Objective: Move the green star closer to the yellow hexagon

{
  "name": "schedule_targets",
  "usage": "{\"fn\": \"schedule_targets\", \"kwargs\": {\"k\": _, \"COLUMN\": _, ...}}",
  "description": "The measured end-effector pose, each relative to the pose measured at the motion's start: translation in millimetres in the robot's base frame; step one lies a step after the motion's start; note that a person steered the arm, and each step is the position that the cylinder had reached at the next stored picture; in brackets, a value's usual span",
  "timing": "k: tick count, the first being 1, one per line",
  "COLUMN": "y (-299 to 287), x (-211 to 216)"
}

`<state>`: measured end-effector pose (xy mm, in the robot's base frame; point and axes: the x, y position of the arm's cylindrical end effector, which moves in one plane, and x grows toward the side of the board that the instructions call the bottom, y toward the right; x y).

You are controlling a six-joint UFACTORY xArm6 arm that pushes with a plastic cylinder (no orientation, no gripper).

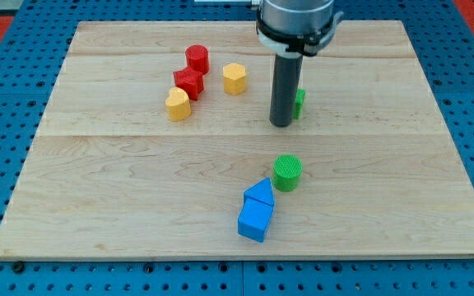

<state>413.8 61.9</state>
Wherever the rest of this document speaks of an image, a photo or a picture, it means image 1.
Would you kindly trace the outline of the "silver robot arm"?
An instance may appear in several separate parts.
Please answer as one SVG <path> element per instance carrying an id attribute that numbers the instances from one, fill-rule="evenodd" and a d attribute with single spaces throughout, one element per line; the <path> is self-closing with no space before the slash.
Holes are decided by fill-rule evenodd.
<path id="1" fill-rule="evenodd" d="M 331 43 L 343 16 L 333 0 L 261 0 L 256 31 L 283 58 L 313 57 Z"/>

